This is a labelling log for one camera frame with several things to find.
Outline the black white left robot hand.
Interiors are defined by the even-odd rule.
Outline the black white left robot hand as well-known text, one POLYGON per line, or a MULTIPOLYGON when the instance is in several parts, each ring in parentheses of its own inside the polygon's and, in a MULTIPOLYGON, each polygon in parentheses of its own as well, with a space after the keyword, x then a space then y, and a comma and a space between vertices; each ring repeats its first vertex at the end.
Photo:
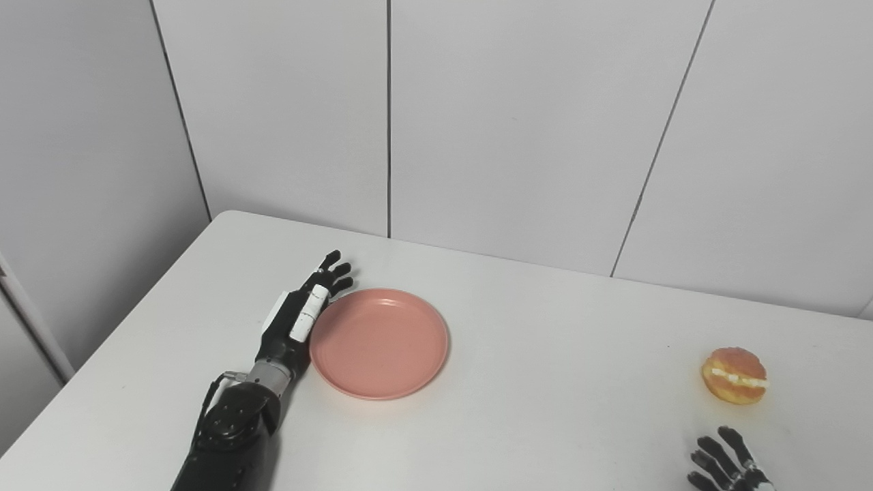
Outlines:
POLYGON ((351 264, 333 250, 295 291, 284 292, 272 308, 255 361, 268 363, 294 381, 310 364, 309 336, 331 299, 353 285, 351 264))

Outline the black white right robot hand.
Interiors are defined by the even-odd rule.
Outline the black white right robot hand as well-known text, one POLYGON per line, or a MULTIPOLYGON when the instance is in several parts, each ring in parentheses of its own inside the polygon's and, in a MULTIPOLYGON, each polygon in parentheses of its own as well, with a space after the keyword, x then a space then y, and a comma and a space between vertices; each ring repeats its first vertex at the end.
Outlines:
POLYGON ((689 472, 687 481, 696 490, 775 490, 776 487, 752 457, 744 438, 730 426, 717 429, 720 439, 696 439, 698 448, 690 461, 698 469, 689 472))

